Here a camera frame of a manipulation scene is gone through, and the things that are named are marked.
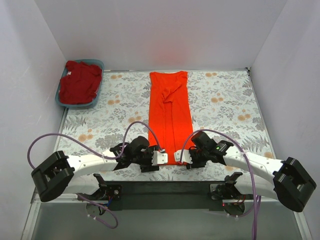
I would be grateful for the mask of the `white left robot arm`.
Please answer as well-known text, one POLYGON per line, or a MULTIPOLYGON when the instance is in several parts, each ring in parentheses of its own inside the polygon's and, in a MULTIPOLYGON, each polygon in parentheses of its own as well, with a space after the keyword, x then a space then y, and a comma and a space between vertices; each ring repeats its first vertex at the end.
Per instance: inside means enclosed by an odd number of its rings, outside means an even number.
POLYGON ((167 162, 163 149, 138 136, 98 154, 68 156, 56 151, 33 169, 31 177, 40 200, 50 202, 62 194, 106 194, 108 188, 100 172, 125 169, 131 164, 139 165, 143 173, 154 172, 167 162))

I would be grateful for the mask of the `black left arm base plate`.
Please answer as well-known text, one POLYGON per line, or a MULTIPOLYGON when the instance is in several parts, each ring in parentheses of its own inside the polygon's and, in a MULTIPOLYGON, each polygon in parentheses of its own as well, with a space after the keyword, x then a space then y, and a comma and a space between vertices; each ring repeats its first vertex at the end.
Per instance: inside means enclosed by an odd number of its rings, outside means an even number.
POLYGON ((122 196, 122 186, 119 184, 108 184, 99 187, 98 190, 92 194, 80 193, 80 195, 91 201, 118 201, 122 196))

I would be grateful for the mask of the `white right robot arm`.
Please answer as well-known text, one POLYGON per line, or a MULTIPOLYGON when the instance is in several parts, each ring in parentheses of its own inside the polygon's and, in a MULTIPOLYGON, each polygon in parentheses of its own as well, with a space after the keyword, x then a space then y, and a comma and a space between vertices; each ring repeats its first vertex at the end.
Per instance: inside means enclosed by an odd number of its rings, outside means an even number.
POLYGON ((188 169, 203 168, 211 161, 248 172, 247 175, 236 172, 226 176, 224 184, 212 193, 216 198, 259 195, 278 200, 286 208, 300 213, 317 187, 296 158, 271 159, 245 152, 230 137, 215 142, 201 130, 195 131, 187 139, 193 142, 193 146, 177 151, 175 158, 186 164, 188 169))

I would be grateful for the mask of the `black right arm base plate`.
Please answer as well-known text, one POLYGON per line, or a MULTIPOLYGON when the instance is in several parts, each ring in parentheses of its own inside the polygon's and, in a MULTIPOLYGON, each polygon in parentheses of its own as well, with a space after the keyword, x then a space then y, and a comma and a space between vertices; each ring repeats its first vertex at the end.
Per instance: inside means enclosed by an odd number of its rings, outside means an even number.
POLYGON ((253 198, 253 194, 242 194, 236 188, 235 184, 231 183, 220 183, 220 184, 211 184, 209 186, 210 196, 214 200, 242 200, 244 196, 248 199, 253 198))

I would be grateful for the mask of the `orange t shirt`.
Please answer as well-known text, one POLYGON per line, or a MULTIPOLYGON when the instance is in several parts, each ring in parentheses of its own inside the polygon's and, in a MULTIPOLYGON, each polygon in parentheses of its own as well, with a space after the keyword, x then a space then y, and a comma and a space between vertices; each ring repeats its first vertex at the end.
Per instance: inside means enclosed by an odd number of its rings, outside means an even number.
POLYGON ((193 143, 187 137, 194 131, 188 97, 188 73, 151 72, 148 126, 168 154, 168 164, 177 165, 174 153, 193 143))

